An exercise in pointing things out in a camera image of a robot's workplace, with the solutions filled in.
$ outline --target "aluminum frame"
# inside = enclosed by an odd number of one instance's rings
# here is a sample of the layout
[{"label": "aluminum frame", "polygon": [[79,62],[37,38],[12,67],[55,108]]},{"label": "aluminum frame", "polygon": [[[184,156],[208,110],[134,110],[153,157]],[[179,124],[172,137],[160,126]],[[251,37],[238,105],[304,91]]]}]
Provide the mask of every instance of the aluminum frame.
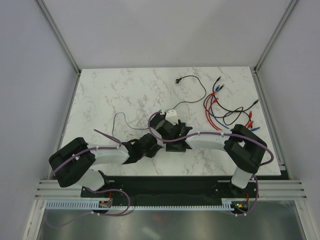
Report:
[{"label": "aluminum frame", "polygon": [[[81,69],[77,65],[75,59],[73,58],[63,36],[61,35],[54,19],[52,18],[48,8],[46,7],[43,0],[34,0],[41,10],[45,20],[47,21],[49,27],[53,31],[57,41],[65,52],[67,58],[69,59],[74,71],[78,75],[77,83],[72,94],[71,103],[68,107],[67,115],[65,118],[65,123],[63,124],[61,130],[61,136],[59,142],[56,146],[58,149],[61,146],[61,142],[64,136],[64,132],[67,126],[68,118],[70,115],[72,103],[75,97],[76,89],[78,86],[79,78],[81,75]],[[285,168],[285,154],[282,151],[281,143],[279,140],[279,134],[275,125],[275,122],[272,117],[272,113],[268,106],[265,93],[263,90],[262,83],[257,75],[259,69],[264,63],[266,57],[268,56],[272,46],[279,37],[283,28],[285,27],[286,22],[289,17],[292,15],[294,9],[300,0],[291,0],[285,12],[283,13],[278,25],[276,26],[271,38],[269,39],[264,51],[262,52],[257,64],[255,67],[251,67],[251,73],[254,80],[255,87],[257,89],[259,99],[261,102],[261,107],[266,118],[267,127],[269,129],[272,144],[279,162],[280,169]],[[310,206],[303,189],[302,183],[298,180],[260,180],[260,198],[259,201],[281,201],[281,200],[294,200],[298,215],[306,236],[307,240],[320,240],[319,233],[316,230],[315,222],[312,219],[312,214]],[[35,200],[32,205],[31,213],[27,222],[25,233],[23,235],[24,240],[35,240],[40,230],[42,218],[44,215],[45,206],[47,200],[53,199],[65,199],[65,200],[83,200],[86,198],[80,198],[81,186],[71,186],[68,188],[60,188],[57,181],[54,180],[41,180],[39,188],[36,192]]]},{"label": "aluminum frame", "polygon": [[62,50],[64,51],[66,57],[68,58],[70,64],[73,67],[73,70],[75,73],[80,76],[81,70],[76,63],[76,60],[71,54],[71,51],[68,48],[68,45],[66,44],[66,41],[64,40],[62,34],[60,33],[57,24],[55,23],[53,17],[51,16],[49,9],[47,8],[46,4],[43,0],[34,0],[36,5],[39,7],[42,15],[44,16],[46,22],[48,23],[49,27],[51,28],[56,40],[58,41],[59,45],[61,46]]}]

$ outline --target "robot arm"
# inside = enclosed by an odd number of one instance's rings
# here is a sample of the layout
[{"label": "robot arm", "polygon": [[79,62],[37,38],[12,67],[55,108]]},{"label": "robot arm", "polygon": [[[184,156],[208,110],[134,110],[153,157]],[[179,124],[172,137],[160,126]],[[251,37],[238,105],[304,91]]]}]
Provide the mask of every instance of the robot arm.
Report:
[{"label": "robot arm", "polygon": [[226,139],[224,135],[241,135],[267,147],[262,139],[240,124],[236,124],[230,131],[221,132],[222,134],[196,134],[200,132],[217,133],[217,131],[203,131],[188,127],[178,119],[175,110],[169,110],[166,113],[160,111],[150,121],[150,127],[155,129],[163,140],[174,140],[192,135],[183,140],[167,142],[167,152],[185,152],[186,149],[198,148],[226,151],[237,166],[231,183],[240,189],[244,189],[251,177],[258,172],[266,150],[249,140],[235,136]]},{"label": "robot arm", "polygon": [[[175,110],[155,115],[150,121],[150,127],[156,130],[163,140],[175,140],[187,135],[203,132],[186,126],[185,123],[178,120]],[[216,131],[212,130],[206,132],[216,133]],[[253,132],[240,124],[235,125],[231,131],[226,131],[224,134],[242,135],[267,146]],[[54,171],[61,164],[70,160],[72,156],[84,150],[85,153],[79,157],[75,157],[55,173],[59,185],[65,188],[73,184],[79,184],[94,191],[98,190],[108,183],[108,180],[103,172],[94,171],[90,169],[91,166],[107,163],[133,164],[143,157],[153,158],[162,147],[158,145],[157,139],[152,134],[147,133],[140,139],[122,142],[121,147],[109,148],[108,146],[86,143],[82,137],[74,139],[61,148],[49,159],[49,163]],[[230,136],[227,139],[221,134],[194,134],[183,140],[165,143],[167,152],[185,152],[186,149],[198,148],[227,152],[237,165],[231,183],[240,189],[244,189],[250,178],[257,173],[265,154],[265,150],[262,147],[251,141],[234,136]]]}]

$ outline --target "red cable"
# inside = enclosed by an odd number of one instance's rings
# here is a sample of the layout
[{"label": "red cable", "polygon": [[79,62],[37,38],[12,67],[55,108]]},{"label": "red cable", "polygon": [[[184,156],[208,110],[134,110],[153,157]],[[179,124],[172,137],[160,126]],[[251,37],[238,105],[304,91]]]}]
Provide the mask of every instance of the red cable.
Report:
[{"label": "red cable", "polygon": [[249,202],[249,199],[250,199],[249,193],[246,192],[246,201],[244,205],[246,205]]},{"label": "red cable", "polygon": [[251,121],[249,124],[248,124],[248,126],[247,126],[247,128],[252,128],[252,125],[254,124],[254,121]]},{"label": "red cable", "polygon": [[[208,108],[207,108],[209,100],[214,97],[214,94],[215,94],[215,93],[216,93],[216,92],[213,92],[213,93],[211,94],[211,97],[208,97],[208,99],[206,100],[206,103],[205,103],[205,116],[206,116],[206,119],[208,120],[208,122],[210,123],[210,125],[211,125],[215,130],[221,131],[222,129],[220,129],[219,127],[217,127],[217,126],[215,125],[215,123],[213,122],[213,120],[211,119],[211,115],[210,115],[210,113],[209,113],[209,111],[208,111]],[[211,106],[212,106],[216,101],[217,101],[217,98],[211,103],[209,109],[211,108]]]},{"label": "red cable", "polygon": [[251,118],[252,118],[252,111],[249,112],[249,120],[246,123],[246,125],[244,125],[246,128],[249,128],[249,126],[247,126],[250,122],[251,122]]},{"label": "red cable", "polygon": [[206,119],[208,120],[209,124],[210,124],[215,130],[218,130],[218,128],[215,126],[215,124],[211,121],[211,119],[210,119],[209,116],[208,116],[208,110],[207,110],[208,100],[209,100],[209,98],[207,99],[207,101],[206,101],[206,103],[205,103],[205,116],[206,116]]}]

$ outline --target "blue cable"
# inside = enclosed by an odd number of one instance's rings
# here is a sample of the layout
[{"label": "blue cable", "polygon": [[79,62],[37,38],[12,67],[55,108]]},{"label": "blue cable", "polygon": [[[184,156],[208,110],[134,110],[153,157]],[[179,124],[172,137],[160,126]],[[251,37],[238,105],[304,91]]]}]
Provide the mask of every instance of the blue cable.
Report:
[{"label": "blue cable", "polygon": [[[211,97],[211,103],[210,103],[210,105],[212,104],[213,99],[214,99],[214,97],[212,96],[212,97]],[[216,116],[214,115],[214,111],[213,111],[213,109],[212,109],[212,105],[211,105],[211,113],[212,113],[212,117],[214,117],[214,119],[215,119],[221,126],[225,127],[226,129],[229,129],[227,126],[223,125],[221,122],[218,121],[218,119],[217,119]]]},{"label": "blue cable", "polygon": [[259,129],[260,129],[260,127],[258,126],[258,127],[252,128],[250,131],[251,131],[251,132],[254,132],[254,131],[257,131],[257,130],[259,130]]}]

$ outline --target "black cable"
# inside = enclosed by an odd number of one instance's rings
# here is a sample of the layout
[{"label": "black cable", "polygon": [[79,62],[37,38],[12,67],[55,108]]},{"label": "black cable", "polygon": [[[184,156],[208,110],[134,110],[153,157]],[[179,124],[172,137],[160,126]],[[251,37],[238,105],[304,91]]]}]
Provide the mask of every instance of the black cable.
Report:
[{"label": "black cable", "polygon": [[[216,89],[216,84],[217,84],[217,82],[220,80],[220,78],[221,78],[221,77],[218,77],[218,79],[217,79],[217,80],[215,81],[215,83],[213,84],[212,92],[215,91],[215,89]],[[206,100],[207,100],[207,98],[208,98],[209,96],[211,96],[211,94],[209,94],[209,95],[205,98],[205,100],[203,101],[203,107],[204,107],[204,108],[206,108],[205,102],[206,102]],[[249,118],[249,121],[251,122],[251,118],[250,118],[249,114],[246,113],[246,111],[250,110],[255,104],[258,103],[258,101],[259,101],[259,100],[254,101],[254,103],[253,103],[251,106],[249,106],[248,108],[246,108],[246,109],[244,109],[244,107],[241,106],[241,107],[236,108],[235,110],[230,110],[230,109],[227,109],[227,108],[225,108],[224,106],[222,106],[222,105],[220,104],[220,102],[219,102],[218,100],[216,100],[216,103],[219,105],[219,107],[222,108],[223,110],[227,111],[227,113],[226,113],[224,116],[215,116],[215,117],[216,117],[217,119],[221,118],[221,119],[223,120],[223,123],[224,123],[226,126],[230,126],[230,125],[232,125],[233,123],[235,123],[235,121],[238,120],[238,118],[240,117],[241,114],[246,114],[247,117]],[[239,114],[237,115],[237,117],[235,118],[235,120],[232,121],[231,123],[226,123],[225,118],[231,116],[231,115],[234,114],[234,113],[239,113]]]},{"label": "black cable", "polygon": [[115,120],[116,120],[116,116],[117,116],[118,114],[123,114],[123,116],[124,116],[124,121],[125,121],[125,123],[128,125],[129,128],[134,129],[134,130],[147,130],[147,129],[148,129],[148,128],[135,128],[135,127],[130,126],[129,123],[127,122],[126,114],[121,111],[121,112],[117,112],[117,113],[114,115],[114,117],[113,117],[113,125],[112,125],[112,132],[111,132],[111,133],[112,133],[112,137],[114,136]]},{"label": "black cable", "polygon": [[175,105],[173,109],[175,109],[179,104],[182,104],[182,103],[194,104],[194,103],[200,102],[200,101],[201,101],[202,99],[204,99],[204,98],[206,97],[206,95],[207,95],[207,90],[206,90],[206,88],[203,86],[203,84],[201,83],[200,79],[199,79],[197,76],[195,76],[195,75],[187,75],[187,76],[180,77],[180,78],[178,78],[178,79],[175,80],[175,83],[178,84],[182,79],[188,78],[188,77],[194,77],[194,78],[198,79],[199,83],[201,84],[201,86],[202,86],[203,89],[204,89],[204,96],[203,96],[202,98],[200,98],[199,100],[197,100],[197,101],[181,101],[181,102],[179,102],[177,105]]}]

